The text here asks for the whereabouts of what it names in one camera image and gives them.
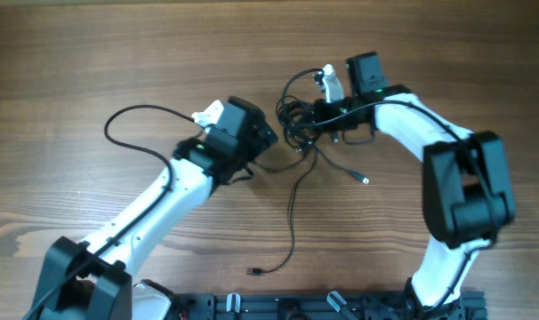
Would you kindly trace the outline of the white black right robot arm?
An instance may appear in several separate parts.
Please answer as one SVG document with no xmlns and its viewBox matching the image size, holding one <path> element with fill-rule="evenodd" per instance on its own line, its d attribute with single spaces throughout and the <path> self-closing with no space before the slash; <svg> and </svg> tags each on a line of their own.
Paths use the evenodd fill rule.
<svg viewBox="0 0 539 320">
<path fill-rule="evenodd" d="M 376 52 L 346 61 L 351 94 L 334 67 L 314 71 L 325 97 L 315 102 L 324 132 L 369 124 L 402 144 L 422 163 L 422 215 L 430 232 L 422 263 L 408 283 L 406 313 L 417 319 L 458 308 L 459 289 L 478 255 L 492 249 L 515 218 L 502 140 L 473 132 L 426 107 L 403 84 L 390 85 Z"/>
</svg>

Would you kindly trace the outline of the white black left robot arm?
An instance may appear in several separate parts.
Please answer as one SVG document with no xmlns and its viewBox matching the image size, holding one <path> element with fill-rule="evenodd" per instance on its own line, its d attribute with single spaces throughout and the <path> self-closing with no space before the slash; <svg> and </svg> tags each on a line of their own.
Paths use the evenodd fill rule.
<svg viewBox="0 0 539 320">
<path fill-rule="evenodd" d="M 217 100 L 189 120 L 199 134 L 179 142 L 153 183 L 111 222 L 75 242 L 48 249 L 27 319 L 177 319 L 178 297 L 160 284 L 133 282 L 168 231 L 236 181 L 277 142 L 264 113 L 238 97 Z"/>
</svg>

